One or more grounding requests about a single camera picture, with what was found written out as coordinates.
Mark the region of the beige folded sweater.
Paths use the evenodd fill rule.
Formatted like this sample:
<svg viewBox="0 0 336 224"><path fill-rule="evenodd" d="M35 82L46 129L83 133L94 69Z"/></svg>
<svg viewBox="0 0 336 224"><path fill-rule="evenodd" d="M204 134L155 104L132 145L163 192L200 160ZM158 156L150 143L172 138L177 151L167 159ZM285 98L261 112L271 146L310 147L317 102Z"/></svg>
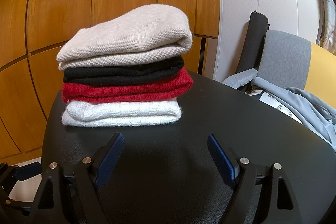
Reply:
<svg viewBox="0 0 336 224"><path fill-rule="evenodd" d="M144 5L82 28L59 51L59 69L155 63L188 52L193 35L186 14L169 5Z"/></svg>

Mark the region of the light blue grey garment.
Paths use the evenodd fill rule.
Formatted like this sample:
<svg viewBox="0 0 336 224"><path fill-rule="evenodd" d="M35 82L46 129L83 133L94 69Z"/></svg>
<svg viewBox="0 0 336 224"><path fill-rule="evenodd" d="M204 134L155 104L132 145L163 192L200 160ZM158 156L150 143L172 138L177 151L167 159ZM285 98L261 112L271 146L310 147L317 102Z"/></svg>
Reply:
<svg viewBox="0 0 336 224"><path fill-rule="evenodd" d="M281 88L261 77L255 77L252 85L272 95L304 126L335 148L335 108L310 92L295 87Z"/></svg>

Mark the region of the white printed garment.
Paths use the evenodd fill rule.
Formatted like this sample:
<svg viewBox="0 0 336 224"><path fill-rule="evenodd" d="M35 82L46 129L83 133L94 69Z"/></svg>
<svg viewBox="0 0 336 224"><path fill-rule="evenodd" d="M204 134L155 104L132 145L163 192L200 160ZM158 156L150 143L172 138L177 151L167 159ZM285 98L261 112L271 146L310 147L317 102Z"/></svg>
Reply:
<svg viewBox="0 0 336 224"><path fill-rule="evenodd" d="M256 98L258 101L261 101L261 102L273 107L274 109L277 109L278 111L282 112L283 114L289 116L293 120L302 124L302 122L297 118L297 116L294 113L292 113L285 105L278 102L278 100L276 100L276 98L274 98L272 95L268 94L266 91L263 91L261 89L253 89L248 95Z"/></svg>

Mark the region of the white folded sweater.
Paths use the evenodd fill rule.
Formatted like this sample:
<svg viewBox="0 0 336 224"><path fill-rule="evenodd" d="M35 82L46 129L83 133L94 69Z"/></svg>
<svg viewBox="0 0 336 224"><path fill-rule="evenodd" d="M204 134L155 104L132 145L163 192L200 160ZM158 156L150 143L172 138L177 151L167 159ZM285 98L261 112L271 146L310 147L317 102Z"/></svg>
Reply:
<svg viewBox="0 0 336 224"><path fill-rule="evenodd" d="M62 115L62 124L75 127L154 126L174 123L181 115L176 98L153 102L71 101Z"/></svg>

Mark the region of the black folded sweater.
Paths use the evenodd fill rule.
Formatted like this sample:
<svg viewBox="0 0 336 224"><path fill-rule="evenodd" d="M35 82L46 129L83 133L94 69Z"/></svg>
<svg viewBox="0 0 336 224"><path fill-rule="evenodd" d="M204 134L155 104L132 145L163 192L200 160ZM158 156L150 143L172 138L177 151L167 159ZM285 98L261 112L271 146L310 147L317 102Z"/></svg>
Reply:
<svg viewBox="0 0 336 224"><path fill-rule="evenodd" d="M67 68L63 82L93 87L137 85L173 76L183 67L183 58L176 56L142 65Z"/></svg>

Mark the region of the grey yellow blue chair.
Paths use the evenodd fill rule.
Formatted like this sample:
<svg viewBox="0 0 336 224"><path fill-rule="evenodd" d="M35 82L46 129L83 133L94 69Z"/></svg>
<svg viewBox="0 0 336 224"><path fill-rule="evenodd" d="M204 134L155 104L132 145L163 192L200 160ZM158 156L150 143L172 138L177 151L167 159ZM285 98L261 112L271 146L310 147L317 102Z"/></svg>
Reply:
<svg viewBox="0 0 336 224"><path fill-rule="evenodd" d="M335 106L335 55L299 36L270 30L268 18L256 11L250 15L236 72L223 83L245 90L255 77L302 89Z"/></svg>

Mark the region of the red folded sweater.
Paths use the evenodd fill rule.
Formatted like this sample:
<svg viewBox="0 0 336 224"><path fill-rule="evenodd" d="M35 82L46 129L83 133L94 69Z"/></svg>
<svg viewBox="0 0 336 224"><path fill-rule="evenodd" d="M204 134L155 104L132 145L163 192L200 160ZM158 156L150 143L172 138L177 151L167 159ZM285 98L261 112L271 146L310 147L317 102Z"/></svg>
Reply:
<svg viewBox="0 0 336 224"><path fill-rule="evenodd" d="M65 83L62 100L89 103L151 102L170 100L181 96L193 85L193 79L185 68L173 76L143 85L93 87L83 84Z"/></svg>

